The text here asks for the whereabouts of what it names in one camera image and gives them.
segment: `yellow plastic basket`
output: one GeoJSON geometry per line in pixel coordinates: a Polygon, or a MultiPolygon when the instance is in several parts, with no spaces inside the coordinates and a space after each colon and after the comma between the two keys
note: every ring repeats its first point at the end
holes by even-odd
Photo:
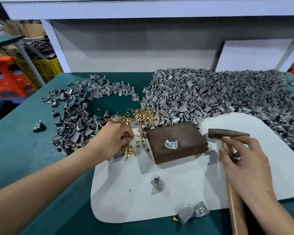
{"type": "MultiPolygon", "coordinates": [[[[35,77],[33,71],[30,69],[27,62],[24,59],[19,58],[14,58],[14,61],[20,67],[20,69],[29,76],[29,82],[31,83],[34,90],[37,91],[39,88],[34,83],[36,83],[39,87],[41,87],[41,84],[35,77]]],[[[35,67],[37,68],[39,74],[41,75],[45,83],[49,82],[58,74],[63,73],[63,69],[59,63],[58,58],[55,58],[53,60],[32,59],[32,62],[34,63],[35,67]]]]}

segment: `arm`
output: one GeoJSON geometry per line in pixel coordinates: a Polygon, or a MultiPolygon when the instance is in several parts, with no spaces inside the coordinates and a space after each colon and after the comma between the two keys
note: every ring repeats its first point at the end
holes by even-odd
{"type": "Polygon", "coordinates": [[[70,156],[0,189],[0,235],[18,234],[71,183],[133,137],[123,121],[108,122],[70,156]]]}
{"type": "Polygon", "coordinates": [[[220,149],[227,178],[268,235],[294,235],[294,219],[279,204],[273,190],[269,161],[255,138],[222,139],[241,157],[235,164],[220,149]]]}

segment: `white paper sheet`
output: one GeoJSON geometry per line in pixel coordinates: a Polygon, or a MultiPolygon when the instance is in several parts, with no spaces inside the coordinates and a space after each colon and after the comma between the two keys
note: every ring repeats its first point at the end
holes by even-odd
{"type": "MultiPolygon", "coordinates": [[[[294,197],[294,152],[260,119],[229,113],[205,119],[201,133],[206,134],[209,128],[247,132],[257,138],[269,158],[277,198],[294,197]]],[[[207,139],[216,152],[221,148],[220,140],[207,139]]],[[[181,207],[200,201],[210,210],[228,208],[224,170],[217,153],[155,165],[142,146],[137,152],[137,157],[128,161],[111,160],[96,166],[90,201],[100,221],[122,223],[173,216],[181,207]],[[151,184],[157,176],[165,183],[160,193],[151,184]]]]}
{"type": "Polygon", "coordinates": [[[292,39],[228,40],[216,72],[275,69],[292,39]]]}

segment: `forearm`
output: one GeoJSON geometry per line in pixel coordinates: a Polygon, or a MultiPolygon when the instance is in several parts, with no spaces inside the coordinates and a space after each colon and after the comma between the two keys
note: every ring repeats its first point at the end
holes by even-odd
{"type": "Polygon", "coordinates": [[[86,147],[0,190],[0,235],[18,234],[78,177],[101,163],[86,147]]]}
{"type": "Polygon", "coordinates": [[[294,235],[294,219],[275,198],[247,204],[267,235],[294,235]]]}

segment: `wooden hammer handle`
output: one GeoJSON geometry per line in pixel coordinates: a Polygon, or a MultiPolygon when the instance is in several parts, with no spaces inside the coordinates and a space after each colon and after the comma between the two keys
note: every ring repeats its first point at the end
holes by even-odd
{"type": "MultiPolygon", "coordinates": [[[[233,160],[233,148],[228,146],[222,141],[222,148],[224,148],[230,158],[233,160]]],[[[244,202],[242,198],[236,193],[231,184],[226,178],[226,189],[228,193],[228,202],[230,209],[231,225],[233,235],[248,235],[245,213],[244,213],[244,202]]]]}

